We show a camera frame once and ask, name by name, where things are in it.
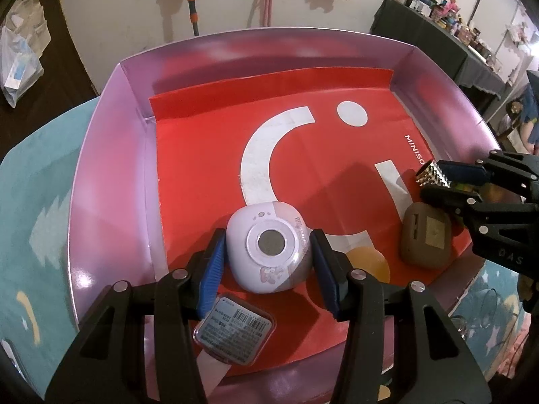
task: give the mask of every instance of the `grey tablecloth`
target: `grey tablecloth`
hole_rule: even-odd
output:
[[[415,45],[457,85],[476,87],[501,98],[505,83],[467,46],[432,20],[395,0],[383,1],[370,33]]]

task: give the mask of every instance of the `metal screw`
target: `metal screw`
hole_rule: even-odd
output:
[[[425,285],[421,281],[413,281],[410,284],[410,287],[412,288],[413,291],[417,291],[419,293],[421,293],[422,291],[425,291]]]
[[[174,279],[186,279],[189,275],[189,272],[185,269],[176,269],[172,272],[172,278]]]
[[[361,270],[361,269],[354,269],[352,270],[352,272],[350,272],[350,274],[352,275],[353,279],[363,280],[367,278],[367,274],[365,273],[364,270]]]
[[[127,288],[129,287],[129,284],[127,283],[127,281],[118,281],[115,285],[114,285],[114,291],[117,291],[118,293],[122,293],[122,291],[126,291]]]

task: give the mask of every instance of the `product label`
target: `product label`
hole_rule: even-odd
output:
[[[23,79],[24,70],[26,69],[26,64],[28,64],[28,60],[28,56],[24,56],[21,53],[17,54],[4,83],[6,88],[19,89],[21,80]]]
[[[445,248],[445,225],[432,217],[427,217],[425,243],[435,248]]]
[[[271,327],[265,317],[221,298],[198,329],[196,339],[208,351],[245,366],[255,359]]]

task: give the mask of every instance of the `plastic package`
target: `plastic package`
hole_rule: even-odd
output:
[[[0,35],[0,86],[11,107],[15,107],[18,99],[42,74],[39,57],[26,40],[3,26]]]
[[[39,0],[17,0],[7,14],[5,25],[22,36],[30,48],[41,58],[49,45],[51,35]]]
[[[275,326],[270,314],[227,294],[217,298],[193,338],[220,362],[246,366],[257,359]]]

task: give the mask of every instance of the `light blue cloth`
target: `light blue cloth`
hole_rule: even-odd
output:
[[[76,163],[97,100],[34,132],[0,165],[0,339],[10,342],[42,397],[76,335],[67,218]]]
[[[466,344],[485,374],[494,362],[501,362],[496,357],[510,336],[515,337],[522,327],[524,314],[517,282],[516,272],[486,261],[453,313],[452,317],[464,318]]]

